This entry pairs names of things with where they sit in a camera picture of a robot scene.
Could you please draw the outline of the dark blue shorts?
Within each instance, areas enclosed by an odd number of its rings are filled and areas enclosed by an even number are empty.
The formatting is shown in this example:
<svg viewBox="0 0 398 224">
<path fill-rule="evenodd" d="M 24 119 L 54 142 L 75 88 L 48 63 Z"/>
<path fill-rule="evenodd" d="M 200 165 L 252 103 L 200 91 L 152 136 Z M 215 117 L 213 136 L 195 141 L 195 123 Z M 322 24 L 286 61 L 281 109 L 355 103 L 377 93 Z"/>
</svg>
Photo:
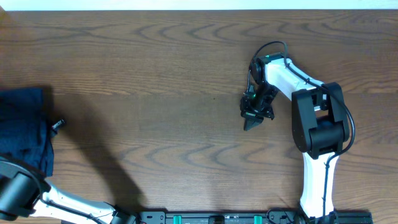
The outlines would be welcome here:
<svg viewBox="0 0 398 224">
<path fill-rule="evenodd" d="M 1 91 L 1 152 L 17 156 L 41 155 L 46 142 L 40 88 Z"/>
</svg>

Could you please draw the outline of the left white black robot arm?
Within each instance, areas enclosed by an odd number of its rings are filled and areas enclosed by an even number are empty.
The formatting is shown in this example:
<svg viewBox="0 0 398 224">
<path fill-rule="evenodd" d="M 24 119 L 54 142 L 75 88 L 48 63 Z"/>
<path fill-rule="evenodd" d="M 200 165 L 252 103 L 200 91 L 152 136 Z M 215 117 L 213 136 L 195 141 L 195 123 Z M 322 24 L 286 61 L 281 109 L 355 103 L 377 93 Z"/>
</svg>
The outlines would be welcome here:
<svg viewBox="0 0 398 224">
<path fill-rule="evenodd" d="M 56 218 L 62 223 L 136 224 L 140 217 L 106 202 L 86 200 L 56 188 L 40 170 L 1 155 L 1 219 Z"/>
</svg>

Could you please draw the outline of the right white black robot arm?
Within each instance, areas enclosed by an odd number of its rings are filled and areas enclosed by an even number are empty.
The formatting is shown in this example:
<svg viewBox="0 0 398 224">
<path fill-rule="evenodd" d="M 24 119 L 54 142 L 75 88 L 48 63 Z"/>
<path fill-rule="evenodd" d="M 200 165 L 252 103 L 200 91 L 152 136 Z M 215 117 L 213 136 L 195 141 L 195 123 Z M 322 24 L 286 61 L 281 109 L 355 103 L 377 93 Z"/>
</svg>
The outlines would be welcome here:
<svg viewBox="0 0 398 224">
<path fill-rule="evenodd" d="M 284 94 L 292 107 L 292 136 L 303 155 L 302 218 L 329 220 L 334 211 L 333 179 L 343 143 L 349 138 L 348 115 L 342 89 L 310 78 L 281 53 L 254 57 L 249 84 L 240 101 L 244 130 L 274 119 L 272 101 Z"/>
</svg>

